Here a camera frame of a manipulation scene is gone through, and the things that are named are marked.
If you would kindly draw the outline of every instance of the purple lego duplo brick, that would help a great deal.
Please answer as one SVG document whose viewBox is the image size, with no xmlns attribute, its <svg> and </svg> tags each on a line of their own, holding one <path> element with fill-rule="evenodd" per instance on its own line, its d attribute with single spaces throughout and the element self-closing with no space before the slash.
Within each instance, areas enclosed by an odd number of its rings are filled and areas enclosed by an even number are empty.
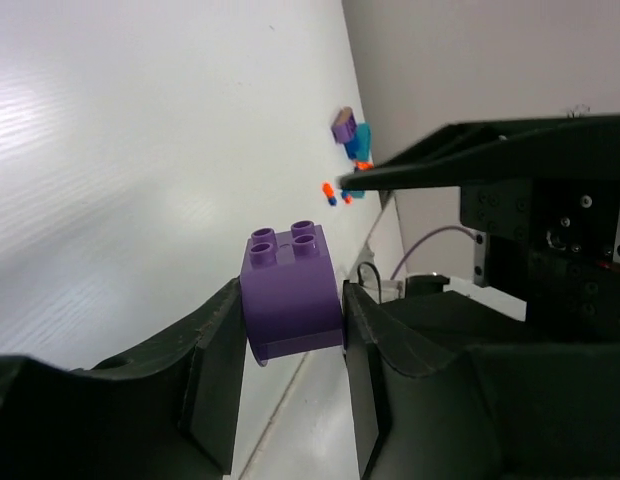
<svg viewBox="0 0 620 480">
<path fill-rule="evenodd" d="M 354 119 L 352 108 L 345 107 L 332 124 L 332 135 L 337 143 L 346 144 L 354 139 L 357 131 L 357 122 Z"/>
<path fill-rule="evenodd" d="M 257 362 L 343 344 L 337 282 L 320 225 L 255 231 L 239 277 L 250 346 Z"/>
</svg>

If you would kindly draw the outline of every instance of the white table surface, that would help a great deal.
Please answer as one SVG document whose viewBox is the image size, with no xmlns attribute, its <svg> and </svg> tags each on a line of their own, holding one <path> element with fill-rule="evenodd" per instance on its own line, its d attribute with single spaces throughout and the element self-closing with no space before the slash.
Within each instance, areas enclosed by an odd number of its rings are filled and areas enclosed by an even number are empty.
<svg viewBox="0 0 620 480">
<path fill-rule="evenodd" d="M 339 279 L 376 195 L 327 205 L 362 119 L 341 2 L 0 1 L 0 353 L 91 367 L 239 272 L 261 226 L 324 226 Z M 250 357 L 241 471 L 299 357 Z"/>
</svg>

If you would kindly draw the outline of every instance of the orange lego piece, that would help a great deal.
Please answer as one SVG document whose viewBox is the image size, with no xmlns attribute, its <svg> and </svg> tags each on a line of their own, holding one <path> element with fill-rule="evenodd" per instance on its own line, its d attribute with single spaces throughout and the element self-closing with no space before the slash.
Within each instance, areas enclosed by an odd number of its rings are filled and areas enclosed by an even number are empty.
<svg viewBox="0 0 620 480">
<path fill-rule="evenodd" d="M 332 185 L 330 185 L 328 182 L 325 182 L 323 184 L 323 187 L 321 188 L 323 190 L 323 193 L 326 194 L 326 197 L 334 197 L 334 190 L 332 188 Z"/>
<path fill-rule="evenodd" d="M 355 164 L 359 170 L 370 170 L 374 167 L 374 165 L 368 162 L 355 162 Z"/>
</svg>

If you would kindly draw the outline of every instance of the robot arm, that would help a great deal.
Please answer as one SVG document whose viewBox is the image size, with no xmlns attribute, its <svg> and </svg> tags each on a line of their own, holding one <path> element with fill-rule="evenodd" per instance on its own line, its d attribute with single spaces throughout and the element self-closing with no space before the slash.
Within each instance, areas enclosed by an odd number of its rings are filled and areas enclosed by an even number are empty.
<svg viewBox="0 0 620 480">
<path fill-rule="evenodd" d="M 443 185 L 479 231 L 477 281 L 525 322 L 440 278 L 383 304 L 346 283 L 341 310 L 319 226 L 257 231 L 240 279 L 93 370 L 0 357 L 0 478 L 220 479 L 246 332 L 261 364 L 344 345 L 362 478 L 618 478 L 620 116 L 448 126 L 341 180 Z"/>
</svg>

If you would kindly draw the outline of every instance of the white wall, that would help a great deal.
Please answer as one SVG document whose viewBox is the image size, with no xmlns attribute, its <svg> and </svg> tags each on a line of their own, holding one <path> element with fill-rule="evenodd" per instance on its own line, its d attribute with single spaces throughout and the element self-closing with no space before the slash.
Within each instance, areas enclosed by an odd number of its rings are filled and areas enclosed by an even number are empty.
<svg viewBox="0 0 620 480">
<path fill-rule="evenodd" d="M 322 224 L 348 272 L 379 201 L 321 192 L 352 168 L 343 105 L 362 118 L 339 0 L 0 0 L 0 353 L 91 367 L 205 302 L 266 225 Z M 237 475 L 299 357 L 246 361 Z"/>
<path fill-rule="evenodd" d="M 620 111 L 620 0 L 344 0 L 376 161 L 448 122 Z M 400 192 L 404 245 L 458 220 L 456 189 Z M 446 233 L 409 271 L 468 277 Z"/>
</svg>

